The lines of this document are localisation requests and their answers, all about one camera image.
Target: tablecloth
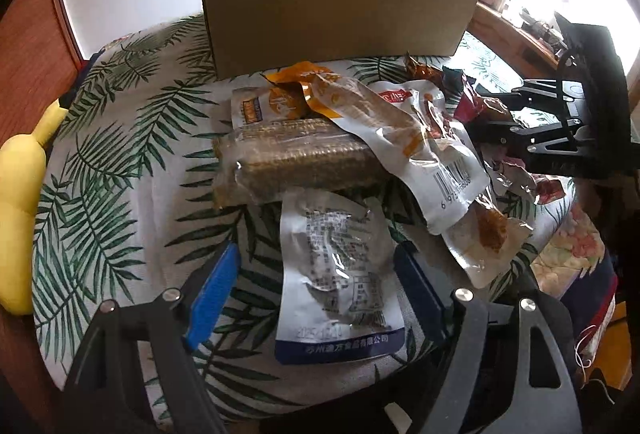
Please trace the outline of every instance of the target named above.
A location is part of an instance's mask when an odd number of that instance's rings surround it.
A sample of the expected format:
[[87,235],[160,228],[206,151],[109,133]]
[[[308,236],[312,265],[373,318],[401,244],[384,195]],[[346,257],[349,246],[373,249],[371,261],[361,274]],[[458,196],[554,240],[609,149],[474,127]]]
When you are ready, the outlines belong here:
[[[522,79],[470,34],[456,54],[419,57],[462,68],[491,91]],[[358,78],[407,80],[401,57],[322,63]],[[235,88],[265,85],[260,74],[217,80],[202,14],[162,24],[114,43],[91,66],[56,138],[40,196],[33,248],[33,303],[42,356],[57,385],[99,303],[153,300],[181,286],[215,246],[237,241],[242,267],[210,339],[193,356],[211,399],[227,420],[261,418],[332,400],[371,385],[430,349],[402,290],[406,342],[398,353],[359,362],[283,366],[273,356],[282,291],[280,204],[215,211],[210,183],[218,168],[211,139],[231,129]],[[455,107],[460,94],[446,93]],[[552,117],[530,111],[535,122]],[[501,274],[478,293],[494,299],[549,241],[574,199],[538,207],[513,195],[504,211],[534,232]],[[399,183],[376,189],[393,239],[410,239],[455,284],[470,286],[440,237],[420,223]],[[141,342],[155,418],[169,421],[152,353]]]

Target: white cord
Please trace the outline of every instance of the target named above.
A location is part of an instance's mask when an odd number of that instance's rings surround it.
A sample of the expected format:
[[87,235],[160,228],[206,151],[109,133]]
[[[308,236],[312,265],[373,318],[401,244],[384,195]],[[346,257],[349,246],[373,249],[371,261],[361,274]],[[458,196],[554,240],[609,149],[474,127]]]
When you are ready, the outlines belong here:
[[585,369],[589,369],[591,367],[591,364],[593,364],[592,360],[589,360],[589,365],[585,366],[582,363],[582,358],[580,356],[580,344],[582,344],[585,340],[587,340],[589,335],[585,335],[585,333],[587,333],[591,328],[596,327],[595,324],[592,324],[591,326],[588,326],[587,328],[583,329],[580,334],[578,335],[578,338],[580,338],[580,340],[578,340],[578,343],[575,345],[574,348],[574,352],[575,352],[575,363],[578,364],[580,366],[580,370],[582,371],[582,385],[580,386],[580,388],[583,388],[586,383],[587,383],[587,373],[584,372]]
[[589,380],[589,381],[590,381],[590,382],[598,382],[598,383],[602,386],[602,388],[604,389],[604,394],[605,394],[605,396],[607,397],[607,400],[609,400],[609,402],[610,402],[612,405],[615,405],[615,404],[616,404],[616,402],[615,402],[615,401],[613,401],[613,400],[611,400],[611,397],[609,396],[609,389],[607,389],[607,384],[605,384],[602,380],[600,380],[600,379],[598,379],[598,378],[592,378],[592,379],[591,379],[591,380]]

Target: yellow object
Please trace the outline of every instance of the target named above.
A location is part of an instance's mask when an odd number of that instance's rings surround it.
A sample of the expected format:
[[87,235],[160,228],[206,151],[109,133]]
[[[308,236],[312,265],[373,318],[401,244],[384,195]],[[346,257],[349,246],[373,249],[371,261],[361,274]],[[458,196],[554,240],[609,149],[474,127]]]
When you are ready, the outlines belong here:
[[16,135],[0,148],[0,304],[13,315],[33,312],[31,252],[44,145],[66,116],[56,100],[31,135]]

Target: blue gripper pad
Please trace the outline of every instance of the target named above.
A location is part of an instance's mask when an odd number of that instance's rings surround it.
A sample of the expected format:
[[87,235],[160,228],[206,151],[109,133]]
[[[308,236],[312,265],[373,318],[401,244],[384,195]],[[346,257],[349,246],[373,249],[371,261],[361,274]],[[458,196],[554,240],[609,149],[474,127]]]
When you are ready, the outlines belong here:
[[[184,335],[191,351],[207,340],[216,326],[222,306],[238,277],[240,262],[238,246],[228,243],[191,303],[189,327]],[[208,264],[209,261],[200,270],[208,269]]]

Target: yellow banana plush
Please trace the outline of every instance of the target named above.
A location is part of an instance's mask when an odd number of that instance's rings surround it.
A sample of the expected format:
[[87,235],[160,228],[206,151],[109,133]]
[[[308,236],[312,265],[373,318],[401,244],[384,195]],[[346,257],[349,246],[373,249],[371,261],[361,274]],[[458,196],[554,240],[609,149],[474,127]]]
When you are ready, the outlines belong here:
[[31,250],[47,168],[43,147],[65,116],[55,101],[31,135],[16,135],[0,148],[0,304],[13,315],[33,312]]

